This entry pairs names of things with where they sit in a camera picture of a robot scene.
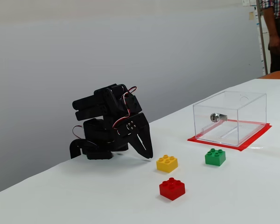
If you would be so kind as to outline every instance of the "yellow lego brick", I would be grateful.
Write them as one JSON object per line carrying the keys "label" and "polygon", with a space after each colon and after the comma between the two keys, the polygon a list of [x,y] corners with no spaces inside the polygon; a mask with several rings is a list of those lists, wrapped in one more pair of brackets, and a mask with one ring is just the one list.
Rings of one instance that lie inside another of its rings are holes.
{"label": "yellow lego brick", "polygon": [[174,156],[164,155],[157,161],[157,170],[170,173],[172,170],[178,167],[177,158]]}

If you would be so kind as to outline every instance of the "plaid shirt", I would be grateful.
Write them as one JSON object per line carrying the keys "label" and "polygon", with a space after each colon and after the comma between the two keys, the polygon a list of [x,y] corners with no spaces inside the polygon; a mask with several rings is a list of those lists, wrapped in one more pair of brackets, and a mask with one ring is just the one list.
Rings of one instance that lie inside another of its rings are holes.
{"label": "plaid shirt", "polygon": [[280,0],[262,0],[262,8],[274,8],[275,18],[280,18]]}

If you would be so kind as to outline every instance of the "person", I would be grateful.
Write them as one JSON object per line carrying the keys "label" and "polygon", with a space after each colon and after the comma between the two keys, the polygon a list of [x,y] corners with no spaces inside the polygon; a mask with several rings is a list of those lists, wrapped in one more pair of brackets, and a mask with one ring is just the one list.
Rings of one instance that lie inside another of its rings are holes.
{"label": "person", "polygon": [[262,9],[270,35],[271,73],[280,71],[280,0],[262,0]]}

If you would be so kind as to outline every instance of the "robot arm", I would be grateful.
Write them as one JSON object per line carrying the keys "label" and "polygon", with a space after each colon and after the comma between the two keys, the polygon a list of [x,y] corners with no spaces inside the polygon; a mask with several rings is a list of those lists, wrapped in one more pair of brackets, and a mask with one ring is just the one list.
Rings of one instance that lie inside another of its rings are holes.
{"label": "robot arm", "polygon": [[77,120],[84,122],[85,139],[70,145],[71,158],[110,159],[111,152],[126,151],[128,143],[145,158],[153,157],[149,124],[137,98],[125,85],[113,84],[73,102]]}

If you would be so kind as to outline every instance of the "red lego brick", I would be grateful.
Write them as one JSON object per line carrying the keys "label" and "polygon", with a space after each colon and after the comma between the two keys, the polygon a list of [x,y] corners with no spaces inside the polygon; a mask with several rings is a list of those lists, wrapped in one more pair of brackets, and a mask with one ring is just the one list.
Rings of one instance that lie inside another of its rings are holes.
{"label": "red lego brick", "polygon": [[172,201],[185,193],[185,184],[175,180],[173,177],[170,177],[169,180],[163,181],[163,183],[160,184],[160,195]]}

